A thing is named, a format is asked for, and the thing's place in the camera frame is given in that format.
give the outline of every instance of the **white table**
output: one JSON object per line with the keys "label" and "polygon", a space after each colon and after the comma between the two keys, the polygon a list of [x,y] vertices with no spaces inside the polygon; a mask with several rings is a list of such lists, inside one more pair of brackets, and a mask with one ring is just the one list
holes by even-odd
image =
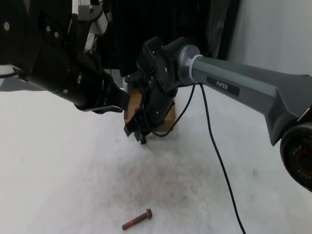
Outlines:
{"label": "white table", "polygon": [[[311,233],[312,199],[286,172],[262,115],[206,88],[247,233]],[[183,109],[190,88],[177,95]],[[0,233],[240,233],[202,96],[175,131],[140,145],[122,114],[82,113],[48,92],[0,93]]]}

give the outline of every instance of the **stain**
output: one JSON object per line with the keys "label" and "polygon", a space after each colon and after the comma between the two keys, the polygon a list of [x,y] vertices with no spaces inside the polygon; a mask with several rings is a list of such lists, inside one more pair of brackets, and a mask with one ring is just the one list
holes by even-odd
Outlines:
{"label": "stain", "polygon": [[254,176],[256,179],[259,178],[259,172],[258,172],[258,170],[257,170],[256,168],[254,168],[254,170],[253,170],[253,176]]}

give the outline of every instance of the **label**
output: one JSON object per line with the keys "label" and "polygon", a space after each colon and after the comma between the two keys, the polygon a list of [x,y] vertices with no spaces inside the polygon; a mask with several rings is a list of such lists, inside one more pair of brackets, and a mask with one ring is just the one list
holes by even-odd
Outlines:
{"label": "label", "polygon": [[239,96],[239,92],[240,92],[240,88],[234,86],[234,85],[231,85],[231,84],[228,84],[228,83],[224,83],[224,82],[221,82],[215,78],[212,78],[212,77],[207,77],[207,82],[209,84],[212,84],[213,86],[216,86],[218,89],[221,89],[225,92],[228,92],[230,94],[233,94],[235,96]]}

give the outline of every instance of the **rusty bolt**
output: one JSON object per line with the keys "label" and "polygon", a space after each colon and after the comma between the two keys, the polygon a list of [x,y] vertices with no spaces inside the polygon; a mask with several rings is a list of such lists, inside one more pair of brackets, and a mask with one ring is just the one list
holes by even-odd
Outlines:
{"label": "rusty bolt", "polygon": [[126,229],[136,225],[137,223],[147,219],[147,218],[151,219],[151,217],[153,217],[151,209],[146,209],[146,213],[144,213],[144,214],[140,215],[139,217],[136,217],[135,219],[131,220],[130,222],[124,224],[122,226],[122,229],[126,230]]}

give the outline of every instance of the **white surface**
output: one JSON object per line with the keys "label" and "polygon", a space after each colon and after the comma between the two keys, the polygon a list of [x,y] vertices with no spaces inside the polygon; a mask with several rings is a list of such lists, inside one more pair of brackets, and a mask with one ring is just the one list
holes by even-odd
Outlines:
{"label": "white surface", "polygon": [[[244,1],[230,59],[312,73],[309,9]],[[311,194],[284,169],[263,116],[206,90],[246,232],[311,233]],[[122,114],[81,113],[47,92],[0,93],[0,109],[0,233],[118,234],[146,208],[153,218],[127,233],[240,233],[199,92],[173,134],[145,146],[125,136]]]}

